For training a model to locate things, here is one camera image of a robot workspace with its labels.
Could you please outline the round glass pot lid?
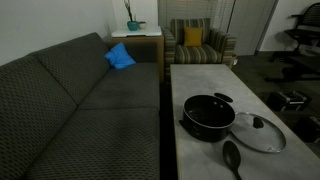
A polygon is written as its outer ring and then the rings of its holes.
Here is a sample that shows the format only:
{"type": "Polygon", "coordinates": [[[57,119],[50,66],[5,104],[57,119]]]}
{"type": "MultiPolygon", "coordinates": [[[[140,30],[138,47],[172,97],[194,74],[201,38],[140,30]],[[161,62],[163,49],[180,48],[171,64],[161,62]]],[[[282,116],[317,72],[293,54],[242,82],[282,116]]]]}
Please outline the round glass pot lid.
{"type": "Polygon", "coordinates": [[[247,147],[263,153],[279,153],[286,147],[283,132],[268,119],[249,113],[237,112],[232,134],[247,147]]]}

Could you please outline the black cooking pot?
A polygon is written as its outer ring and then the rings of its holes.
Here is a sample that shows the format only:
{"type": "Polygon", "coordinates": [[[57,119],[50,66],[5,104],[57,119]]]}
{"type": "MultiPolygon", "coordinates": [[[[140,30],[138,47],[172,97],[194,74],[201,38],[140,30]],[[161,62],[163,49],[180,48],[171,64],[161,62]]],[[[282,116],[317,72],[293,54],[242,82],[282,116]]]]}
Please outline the black cooking pot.
{"type": "Polygon", "coordinates": [[[180,125],[194,138],[206,142],[225,139],[235,122],[233,99],[222,93],[195,95],[183,105],[180,125]]]}

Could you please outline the teal plant pot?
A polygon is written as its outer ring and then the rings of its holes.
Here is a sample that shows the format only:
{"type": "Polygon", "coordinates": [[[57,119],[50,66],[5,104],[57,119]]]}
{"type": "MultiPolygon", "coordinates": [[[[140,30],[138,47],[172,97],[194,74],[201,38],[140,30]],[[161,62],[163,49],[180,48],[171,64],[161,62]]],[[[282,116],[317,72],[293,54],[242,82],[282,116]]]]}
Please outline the teal plant pot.
{"type": "Polygon", "coordinates": [[[130,31],[137,31],[139,29],[139,23],[137,21],[128,21],[127,27],[130,31]]]}

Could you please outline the wooden side table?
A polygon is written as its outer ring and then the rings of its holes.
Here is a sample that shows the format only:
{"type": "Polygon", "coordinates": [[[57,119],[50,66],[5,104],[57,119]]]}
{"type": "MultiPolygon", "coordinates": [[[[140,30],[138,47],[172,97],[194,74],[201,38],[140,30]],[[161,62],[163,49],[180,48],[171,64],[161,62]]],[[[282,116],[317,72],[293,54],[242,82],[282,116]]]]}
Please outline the wooden side table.
{"type": "Polygon", "coordinates": [[[130,31],[118,29],[111,33],[113,42],[155,43],[157,47],[157,61],[160,82],[164,82],[164,35],[160,26],[147,26],[145,29],[130,31]]]}

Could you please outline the blue throw pillow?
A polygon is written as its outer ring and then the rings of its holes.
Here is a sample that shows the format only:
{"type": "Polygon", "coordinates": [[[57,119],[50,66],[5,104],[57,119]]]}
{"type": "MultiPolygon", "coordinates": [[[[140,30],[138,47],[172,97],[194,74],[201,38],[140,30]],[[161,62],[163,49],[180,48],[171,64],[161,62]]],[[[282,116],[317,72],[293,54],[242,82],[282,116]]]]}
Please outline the blue throw pillow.
{"type": "Polygon", "coordinates": [[[123,69],[135,64],[134,59],[126,51],[125,45],[120,42],[116,44],[104,57],[115,69],[123,69]]]}

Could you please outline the mustard yellow cushion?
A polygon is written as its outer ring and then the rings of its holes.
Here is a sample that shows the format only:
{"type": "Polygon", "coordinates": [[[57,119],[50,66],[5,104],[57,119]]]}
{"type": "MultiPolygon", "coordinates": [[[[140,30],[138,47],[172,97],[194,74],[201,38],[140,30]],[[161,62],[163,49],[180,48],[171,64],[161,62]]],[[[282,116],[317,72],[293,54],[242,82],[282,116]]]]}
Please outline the mustard yellow cushion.
{"type": "Polygon", "coordinates": [[[185,27],[184,45],[187,47],[202,45],[202,28],[185,27]]]}

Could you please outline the small white bowl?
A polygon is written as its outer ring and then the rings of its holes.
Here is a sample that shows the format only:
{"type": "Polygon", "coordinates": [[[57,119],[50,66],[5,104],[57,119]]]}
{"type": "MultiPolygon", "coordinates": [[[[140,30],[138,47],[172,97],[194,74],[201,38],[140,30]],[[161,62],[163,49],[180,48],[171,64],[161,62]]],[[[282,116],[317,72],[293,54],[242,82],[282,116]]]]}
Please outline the small white bowl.
{"type": "Polygon", "coordinates": [[[139,22],[139,29],[146,29],[147,23],[146,22],[139,22]]]}

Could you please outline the black plastic ladle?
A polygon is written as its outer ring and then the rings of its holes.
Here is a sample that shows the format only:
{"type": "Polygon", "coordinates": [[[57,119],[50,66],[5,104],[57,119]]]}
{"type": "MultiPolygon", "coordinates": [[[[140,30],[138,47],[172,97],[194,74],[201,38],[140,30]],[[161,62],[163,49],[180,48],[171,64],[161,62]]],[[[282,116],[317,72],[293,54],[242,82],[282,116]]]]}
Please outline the black plastic ladle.
{"type": "Polygon", "coordinates": [[[232,141],[223,144],[223,159],[225,164],[233,172],[237,180],[242,180],[238,168],[241,163],[241,155],[237,146],[232,141]]]}

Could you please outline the dark grey fabric sofa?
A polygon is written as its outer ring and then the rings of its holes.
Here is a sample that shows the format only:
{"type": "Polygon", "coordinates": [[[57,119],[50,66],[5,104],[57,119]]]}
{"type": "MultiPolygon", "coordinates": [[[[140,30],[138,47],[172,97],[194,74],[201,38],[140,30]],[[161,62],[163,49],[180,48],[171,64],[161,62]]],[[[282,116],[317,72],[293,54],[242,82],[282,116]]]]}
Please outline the dark grey fabric sofa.
{"type": "Polygon", "coordinates": [[[160,180],[154,44],[117,69],[97,33],[0,67],[0,180],[160,180]]]}

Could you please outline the black equipment case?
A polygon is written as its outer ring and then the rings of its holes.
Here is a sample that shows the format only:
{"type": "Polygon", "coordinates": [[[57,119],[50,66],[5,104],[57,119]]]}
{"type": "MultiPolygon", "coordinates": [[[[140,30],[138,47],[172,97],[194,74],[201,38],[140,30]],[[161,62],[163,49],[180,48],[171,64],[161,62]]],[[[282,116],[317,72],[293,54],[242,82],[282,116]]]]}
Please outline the black equipment case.
{"type": "Polygon", "coordinates": [[[302,111],[311,100],[301,91],[275,91],[270,93],[267,105],[274,111],[302,111]]]}

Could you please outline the dark box on floor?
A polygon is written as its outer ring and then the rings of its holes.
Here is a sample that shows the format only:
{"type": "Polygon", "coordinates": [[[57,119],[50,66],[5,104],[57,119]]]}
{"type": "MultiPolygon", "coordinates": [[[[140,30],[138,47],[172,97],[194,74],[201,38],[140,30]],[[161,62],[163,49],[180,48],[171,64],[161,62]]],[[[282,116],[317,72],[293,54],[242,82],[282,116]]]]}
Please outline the dark box on floor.
{"type": "Polygon", "coordinates": [[[320,119],[318,117],[308,116],[300,118],[293,130],[304,142],[320,142],[320,119]]]}

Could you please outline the black office chair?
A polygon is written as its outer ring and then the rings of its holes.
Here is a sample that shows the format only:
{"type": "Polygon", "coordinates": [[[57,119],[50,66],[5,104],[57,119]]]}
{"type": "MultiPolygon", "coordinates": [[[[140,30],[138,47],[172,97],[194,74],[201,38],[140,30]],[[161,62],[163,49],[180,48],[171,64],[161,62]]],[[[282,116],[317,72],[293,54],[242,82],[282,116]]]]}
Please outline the black office chair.
{"type": "Polygon", "coordinates": [[[294,14],[296,24],[293,29],[284,31],[289,37],[297,41],[293,51],[276,51],[269,59],[274,62],[276,59],[284,59],[288,56],[300,56],[299,47],[301,44],[311,45],[314,40],[320,39],[320,2],[310,5],[302,14],[294,14]]]}

